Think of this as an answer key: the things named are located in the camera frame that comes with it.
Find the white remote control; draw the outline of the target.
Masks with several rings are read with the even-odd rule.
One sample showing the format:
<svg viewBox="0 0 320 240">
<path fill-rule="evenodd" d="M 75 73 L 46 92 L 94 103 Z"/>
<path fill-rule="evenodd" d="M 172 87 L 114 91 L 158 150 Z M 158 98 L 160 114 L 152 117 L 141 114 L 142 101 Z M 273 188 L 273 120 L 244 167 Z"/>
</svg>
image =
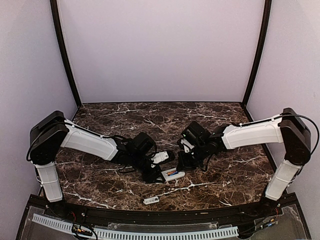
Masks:
<svg viewBox="0 0 320 240">
<path fill-rule="evenodd" d="M 166 183 L 166 182 L 183 178 L 185 174 L 186 173 L 184 171 L 178 171 L 176 168 L 172 168 L 172 169 L 162 171 L 160 176 L 156 180 L 159 181 L 160 183 Z"/>
</svg>

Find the white battery compartment cover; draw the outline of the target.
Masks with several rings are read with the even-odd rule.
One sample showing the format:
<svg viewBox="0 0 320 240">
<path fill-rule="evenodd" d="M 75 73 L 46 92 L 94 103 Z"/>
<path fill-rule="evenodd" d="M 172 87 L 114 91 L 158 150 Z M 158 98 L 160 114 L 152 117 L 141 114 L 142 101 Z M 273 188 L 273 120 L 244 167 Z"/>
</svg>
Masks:
<svg viewBox="0 0 320 240">
<path fill-rule="evenodd" d="M 150 198 L 145 198 L 143 200 L 143 203 L 145 205 L 149 205 L 149 204 L 153 204 L 153 203 L 158 203 L 160 201 L 160 199 L 157 196 L 154 197 L 150 197 Z"/>
</svg>

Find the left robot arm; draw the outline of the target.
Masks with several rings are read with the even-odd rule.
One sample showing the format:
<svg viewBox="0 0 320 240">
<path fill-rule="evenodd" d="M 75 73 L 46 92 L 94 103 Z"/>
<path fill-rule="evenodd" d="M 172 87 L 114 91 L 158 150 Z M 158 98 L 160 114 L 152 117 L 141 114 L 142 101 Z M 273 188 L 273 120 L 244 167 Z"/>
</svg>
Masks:
<svg viewBox="0 0 320 240">
<path fill-rule="evenodd" d="M 155 141 L 141 132 L 134 138 L 104 136 L 74 124 L 56 110 L 30 130 L 30 146 L 26 160 L 38 173 L 51 210 L 67 218 L 70 206 L 63 201 L 63 192 L 55 167 L 60 148 L 78 150 L 114 164 L 131 166 L 142 174 L 145 183 L 163 183 L 161 164 L 173 159 L 168 151 L 158 151 Z"/>
</svg>

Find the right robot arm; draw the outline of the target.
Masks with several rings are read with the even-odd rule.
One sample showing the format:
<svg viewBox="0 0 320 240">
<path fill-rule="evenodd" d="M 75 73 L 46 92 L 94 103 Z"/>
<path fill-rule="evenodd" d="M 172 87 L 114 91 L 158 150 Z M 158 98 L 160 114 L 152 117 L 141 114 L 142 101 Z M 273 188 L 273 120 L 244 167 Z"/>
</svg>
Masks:
<svg viewBox="0 0 320 240">
<path fill-rule="evenodd" d="M 226 124 L 209 132 L 196 121 L 181 133 L 178 145 L 178 171 L 196 168 L 207 171 L 212 156 L 226 150 L 267 143 L 284 144 L 285 155 L 268 183 L 262 201 L 255 205 L 255 213 L 266 217 L 302 167 L 309 162 L 315 148 L 311 146 L 311 131 L 304 123 L 305 116 L 285 108 L 281 114 L 248 123 Z"/>
</svg>

